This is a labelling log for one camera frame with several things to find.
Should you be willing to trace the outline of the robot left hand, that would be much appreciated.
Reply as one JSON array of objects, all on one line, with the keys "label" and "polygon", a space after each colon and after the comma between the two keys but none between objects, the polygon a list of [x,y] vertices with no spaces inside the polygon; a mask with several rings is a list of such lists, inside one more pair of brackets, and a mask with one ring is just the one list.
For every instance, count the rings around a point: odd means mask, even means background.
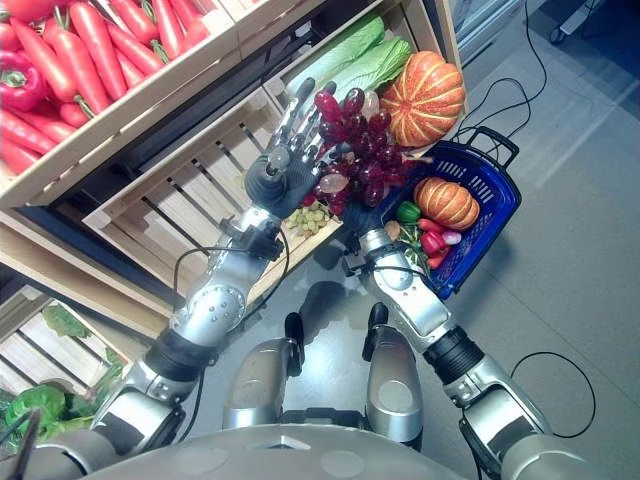
[{"label": "robot left hand", "polygon": [[289,101],[264,152],[245,175],[244,187],[254,206],[280,219],[289,217],[318,183],[324,139],[321,113],[304,109],[316,82],[306,78]]}]

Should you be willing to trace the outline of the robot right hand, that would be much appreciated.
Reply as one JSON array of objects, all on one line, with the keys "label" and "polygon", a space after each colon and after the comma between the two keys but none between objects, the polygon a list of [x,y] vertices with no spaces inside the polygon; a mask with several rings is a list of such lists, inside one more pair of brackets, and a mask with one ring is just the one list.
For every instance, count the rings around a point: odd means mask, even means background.
[{"label": "robot right hand", "polygon": [[342,223],[358,236],[383,228],[383,210],[369,207],[359,202],[349,203],[344,207],[340,218]]}]

